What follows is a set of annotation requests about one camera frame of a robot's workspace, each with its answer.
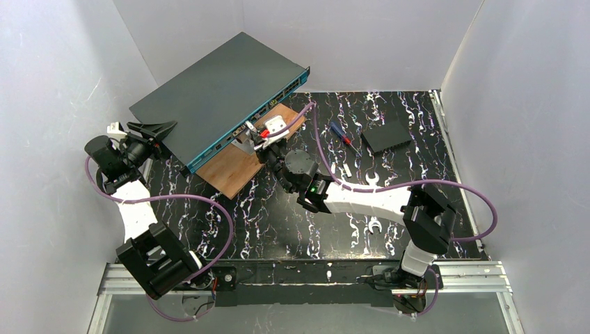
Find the dark teal network switch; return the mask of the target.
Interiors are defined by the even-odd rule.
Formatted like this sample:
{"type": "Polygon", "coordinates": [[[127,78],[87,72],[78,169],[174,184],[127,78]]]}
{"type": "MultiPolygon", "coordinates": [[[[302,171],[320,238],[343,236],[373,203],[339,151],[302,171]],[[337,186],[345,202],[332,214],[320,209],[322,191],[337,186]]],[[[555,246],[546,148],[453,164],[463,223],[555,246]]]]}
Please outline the dark teal network switch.
{"type": "Polygon", "coordinates": [[[143,124],[176,123],[163,145],[194,174],[310,75],[247,33],[227,42],[146,95],[129,110],[143,124]]]}

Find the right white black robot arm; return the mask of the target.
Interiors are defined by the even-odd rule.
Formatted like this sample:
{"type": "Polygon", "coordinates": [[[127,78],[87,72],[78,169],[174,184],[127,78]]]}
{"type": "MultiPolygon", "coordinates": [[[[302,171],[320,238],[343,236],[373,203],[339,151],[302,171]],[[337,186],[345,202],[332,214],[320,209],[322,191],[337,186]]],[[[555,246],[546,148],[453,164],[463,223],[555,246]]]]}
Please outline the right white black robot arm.
{"type": "Polygon", "coordinates": [[[395,278],[420,277],[444,255],[451,242],[456,209],[431,184],[379,191],[362,184],[338,184],[320,173],[319,164],[304,150],[287,150],[286,142],[260,144],[255,151],[287,193],[313,213],[362,214],[398,222],[406,227],[410,241],[395,278]]]}

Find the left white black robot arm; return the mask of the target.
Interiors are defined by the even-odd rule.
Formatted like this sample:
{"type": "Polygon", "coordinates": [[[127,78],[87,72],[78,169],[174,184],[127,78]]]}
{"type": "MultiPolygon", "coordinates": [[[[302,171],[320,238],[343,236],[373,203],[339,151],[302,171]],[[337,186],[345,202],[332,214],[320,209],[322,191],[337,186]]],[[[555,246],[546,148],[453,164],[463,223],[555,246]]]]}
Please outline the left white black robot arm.
{"type": "Polygon", "coordinates": [[[91,139],[84,147],[97,164],[95,183],[100,193],[116,199],[124,224],[123,244],[117,248],[118,260],[145,293],[157,300],[191,275],[206,261],[189,250],[156,217],[148,202],[150,192],[141,172],[148,160],[170,156],[163,140],[177,122],[142,124],[129,122],[123,127],[111,123],[107,133],[91,139]]]}

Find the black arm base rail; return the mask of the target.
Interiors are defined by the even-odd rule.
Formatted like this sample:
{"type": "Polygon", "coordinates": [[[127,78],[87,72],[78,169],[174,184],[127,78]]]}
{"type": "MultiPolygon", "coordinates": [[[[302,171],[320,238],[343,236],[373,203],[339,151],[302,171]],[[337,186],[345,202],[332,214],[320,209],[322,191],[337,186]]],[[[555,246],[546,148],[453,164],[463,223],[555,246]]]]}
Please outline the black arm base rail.
{"type": "Polygon", "coordinates": [[[365,283],[373,267],[396,269],[397,260],[221,260],[216,304],[393,306],[392,292],[365,283]]]}

